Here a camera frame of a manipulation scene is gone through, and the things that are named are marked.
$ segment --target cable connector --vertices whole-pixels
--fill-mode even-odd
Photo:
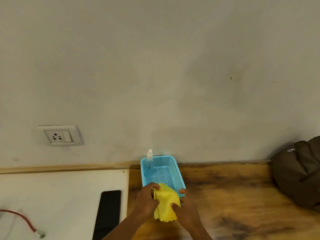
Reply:
[[[34,234],[35,234],[38,238],[40,238],[40,239],[42,239],[42,238],[44,238],[44,237],[46,236],[45,232],[43,232],[43,231],[41,231],[41,230],[36,230],[36,231],[34,232]]]

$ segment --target red cable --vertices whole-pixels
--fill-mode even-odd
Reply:
[[[31,228],[31,230],[33,232],[36,232],[37,229],[34,228],[34,226],[31,224],[31,222],[28,220],[28,218],[26,218],[24,215],[18,213],[18,212],[15,212],[15,211],[11,211],[11,210],[1,210],[0,209],[0,212],[9,212],[9,213],[12,213],[12,214],[15,214],[15,215],[18,215],[18,216],[21,216],[29,225],[29,227]]]

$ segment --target blue plastic basket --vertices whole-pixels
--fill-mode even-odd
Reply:
[[[185,189],[186,186],[184,185],[183,179],[181,177],[176,159],[174,159],[173,156],[154,156],[154,167],[151,176],[144,175],[143,160],[146,160],[146,158],[144,157],[140,161],[142,186],[146,186],[151,182],[157,184],[163,183],[177,192],[179,197],[184,197],[184,194],[179,193],[178,190]]]

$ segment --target brown backpack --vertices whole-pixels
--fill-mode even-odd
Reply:
[[[320,212],[320,136],[298,141],[275,154],[271,169],[283,193]]]

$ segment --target hand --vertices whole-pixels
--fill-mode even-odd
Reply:
[[[160,189],[160,185],[150,183],[138,192],[132,214],[137,217],[141,223],[145,222],[157,208],[159,201],[153,199],[153,189]]]
[[[191,234],[191,232],[197,231],[198,229],[203,228],[203,226],[200,220],[197,206],[193,202],[190,196],[190,192],[186,189],[180,189],[179,193],[185,195],[185,197],[180,198],[183,206],[179,207],[177,204],[172,203],[171,207],[175,212],[180,225]]]

